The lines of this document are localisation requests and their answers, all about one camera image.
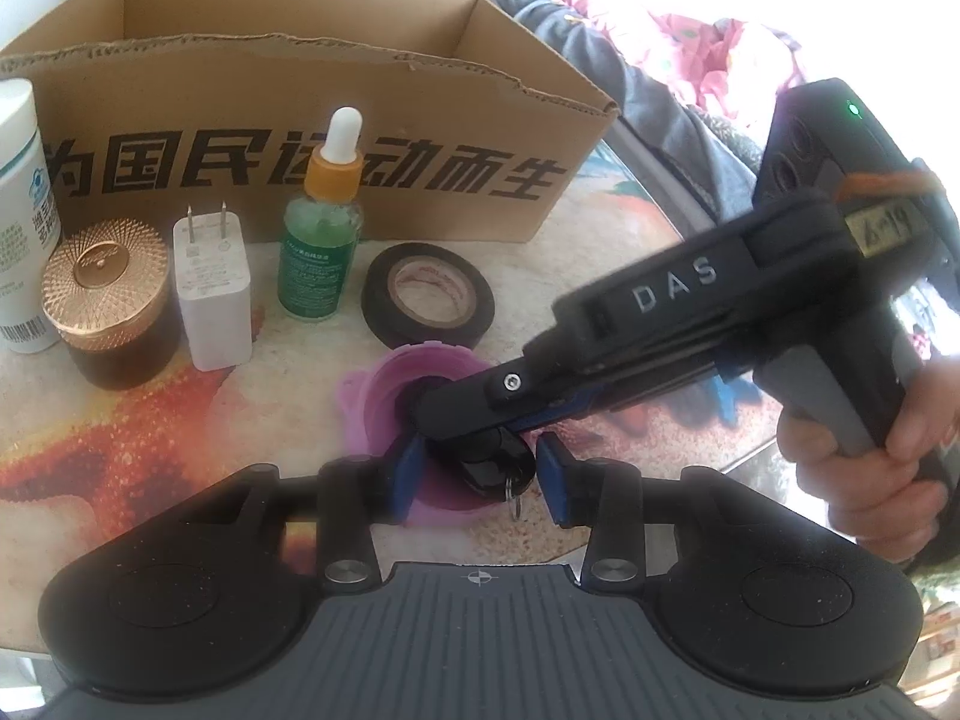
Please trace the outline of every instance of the metal screw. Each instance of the metal screw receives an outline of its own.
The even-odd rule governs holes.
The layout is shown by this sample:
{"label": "metal screw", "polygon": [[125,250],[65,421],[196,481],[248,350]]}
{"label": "metal screw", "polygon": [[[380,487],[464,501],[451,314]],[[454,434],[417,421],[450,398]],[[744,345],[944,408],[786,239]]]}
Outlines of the metal screw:
{"label": "metal screw", "polygon": [[336,560],[323,573],[337,584],[357,584],[370,576],[370,567],[361,560]]}
{"label": "metal screw", "polygon": [[621,560],[620,557],[604,557],[597,560],[591,567],[590,573],[600,581],[630,581],[637,576],[637,567],[630,560]]}

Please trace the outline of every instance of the gray fabric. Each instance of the gray fabric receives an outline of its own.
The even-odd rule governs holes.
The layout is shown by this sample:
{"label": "gray fabric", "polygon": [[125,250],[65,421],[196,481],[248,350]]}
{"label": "gray fabric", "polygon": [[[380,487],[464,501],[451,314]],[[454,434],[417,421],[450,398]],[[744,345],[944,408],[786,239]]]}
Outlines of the gray fabric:
{"label": "gray fabric", "polygon": [[751,208],[755,177],[659,81],[628,65],[600,32],[556,0],[493,0],[620,106],[622,119],[714,221]]}
{"label": "gray fabric", "polygon": [[690,113],[703,122],[707,129],[712,132],[726,146],[733,156],[736,156],[740,162],[746,165],[753,175],[760,172],[760,163],[763,161],[763,148],[754,141],[746,132],[741,130],[734,122],[726,116],[707,113],[696,105],[686,107]]}
{"label": "gray fabric", "polygon": [[689,183],[682,183],[622,118],[611,123],[603,139],[630,175],[648,191],[683,240],[716,226],[714,218],[688,189]]}

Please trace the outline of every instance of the electrical tape roll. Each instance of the electrical tape roll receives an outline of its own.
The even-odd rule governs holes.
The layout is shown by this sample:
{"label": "electrical tape roll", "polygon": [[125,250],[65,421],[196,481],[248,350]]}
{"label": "electrical tape roll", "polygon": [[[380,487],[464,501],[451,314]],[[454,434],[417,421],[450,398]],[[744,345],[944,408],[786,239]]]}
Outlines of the electrical tape roll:
{"label": "electrical tape roll", "polygon": [[[448,319],[426,317],[402,298],[415,285],[449,298]],[[376,256],[367,271],[360,306],[373,335],[392,349],[441,341],[469,349],[493,322],[493,290],[460,255],[431,244],[399,244]]]}

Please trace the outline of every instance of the finger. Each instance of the finger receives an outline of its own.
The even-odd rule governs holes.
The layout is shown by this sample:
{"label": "finger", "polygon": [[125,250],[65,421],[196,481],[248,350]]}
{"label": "finger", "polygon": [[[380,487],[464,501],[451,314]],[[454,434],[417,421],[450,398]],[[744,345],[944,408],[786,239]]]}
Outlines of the finger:
{"label": "finger", "polygon": [[953,429],[960,412],[960,360],[942,358],[925,365],[906,389],[887,451],[913,461],[933,449]]}
{"label": "finger", "polygon": [[938,530],[935,521],[925,528],[900,538],[858,538],[856,542],[877,557],[883,557],[890,562],[904,562],[915,557],[928,544],[928,541],[937,535]]}
{"label": "finger", "polygon": [[800,463],[797,485],[804,493],[840,509],[869,509],[892,498],[917,475],[917,463],[896,463],[882,449],[859,458],[832,455],[822,463]]}
{"label": "finger", "polygon": [[829,429],[819,422],[791,416],[786,409],[776,425],[776,444],[791,463],[817,463],[837,451]]}
{"label": "finger", "polygon": [[947,488],[940,482],[912,482],[879,506],[841,509],[827,513],[830,526],[848,536],[888,539],[908,536],[928,526],[947,504]]}

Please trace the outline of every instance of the barcode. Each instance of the barcode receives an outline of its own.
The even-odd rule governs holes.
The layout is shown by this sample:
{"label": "barcode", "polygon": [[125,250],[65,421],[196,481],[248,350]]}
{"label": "barcode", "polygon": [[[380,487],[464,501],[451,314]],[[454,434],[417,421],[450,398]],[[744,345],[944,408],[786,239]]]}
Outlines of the barcode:
{"label": "barcode", "polygon": [[11,343],[25,343],[26,341],[35,341],[46,333],[47,328],[40,317],[28,319],[27,322],[20,324],[0,324],[0,336],[3,336]]}

